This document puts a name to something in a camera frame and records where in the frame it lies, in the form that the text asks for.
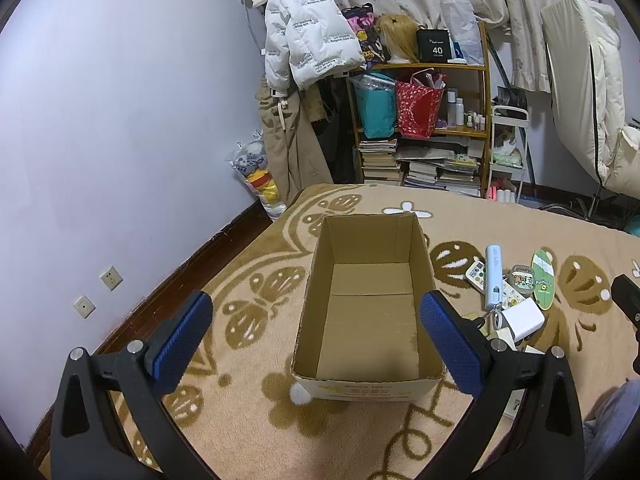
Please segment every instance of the metal screw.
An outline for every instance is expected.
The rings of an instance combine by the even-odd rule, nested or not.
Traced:
[[[504,352],[508,346],[502,339],[491,339],[491,348],[493,348],[496,352]]]
[[[69,357],[71,357],[74,361],[78,361],[78,359],[81,358],[83,355],[84,355],[84,350],[78,347],[78,348],[74,348],[71,351],[71,354],[69,354]]]
[[[554,346],[551,349],[551,354],[553,355],[553,357],[562,359],[564,357],[564,350],[562,350],[559,346]]]
[[[135,339],[134,341],[130,341],[127,345],[127,351],[130,354],[137,354],[145,347],[145,344],[140,341],[140,339]]]

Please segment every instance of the metal rack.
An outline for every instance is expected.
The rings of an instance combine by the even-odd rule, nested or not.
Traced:
[[[505,112],[517,112],[524,115],[525,119],[514,119],[511,117],[505,117],[497,115],[497,112],[505,111]],[[500,171],[502,173],[510,173],[512,176],[517,174],[520,176],[520,187],[518,189],[518,197],[516,202],[520,202],[520,196],[522,195],[522,184],[524,182],[524,175],[527,171],[527,155],[529,154],[529,112],[527,110],[523,110],[522,108],[516,108],[513,106],[503,106],[503,105],[495,105],[494,110],[491,116],[491,145],[490,145],[490,163],[489,163],[489,184],[491,184],[492,177],[494,175],[494,171]],[[514,126],[514,128],[522,128],[524,130],[524,153],[522,155],[522,166],[505,166],[503,164],[494,163],[494,147],[495,147],[495,127],[496,124],[504,124],[505,126]]]

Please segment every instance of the red bag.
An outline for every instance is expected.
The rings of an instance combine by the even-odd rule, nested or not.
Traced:
[[[398,126],[403,137],[428,139],[433,135],[442,102],[443,89],[428,88],[414,82],[396,82]]]

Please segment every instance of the white chair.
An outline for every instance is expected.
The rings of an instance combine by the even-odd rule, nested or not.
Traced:
[[[611,6],[559,0],[542,9],[558,136],[602,188],[640,198],[640,130],[625,123],[620,37]]]

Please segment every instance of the beige pants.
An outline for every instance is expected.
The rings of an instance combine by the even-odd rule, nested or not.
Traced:
[[[296,196],[314,184],[332,184],[320,144],[316,139],[305,109],[300,105],[300,94],[295,90],[286,99],[282,109],[285,129],[278,113],[278,98],[271,97],[271,90],[263,79],[255,98],[264,129],[269,171],[287,206]]]

